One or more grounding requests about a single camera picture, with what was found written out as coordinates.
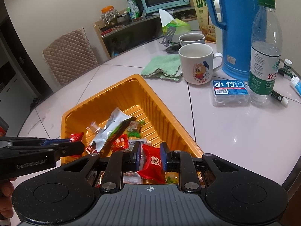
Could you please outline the left hand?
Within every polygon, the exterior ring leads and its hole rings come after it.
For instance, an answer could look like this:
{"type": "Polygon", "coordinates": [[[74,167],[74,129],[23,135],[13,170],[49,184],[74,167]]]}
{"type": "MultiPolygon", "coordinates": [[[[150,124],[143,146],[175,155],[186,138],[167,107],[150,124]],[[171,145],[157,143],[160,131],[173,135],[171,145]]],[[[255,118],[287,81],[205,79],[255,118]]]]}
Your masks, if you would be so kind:
{"type": "Polygon", "coordinates": [[[12,193],[14,191],[14,186],[12,184],[17,178],[10,178],[8,180],[1,180],[1,204],[0,210],[1,215],[5,218],[13,217],[13,205],[11,202],[12,193]]]}

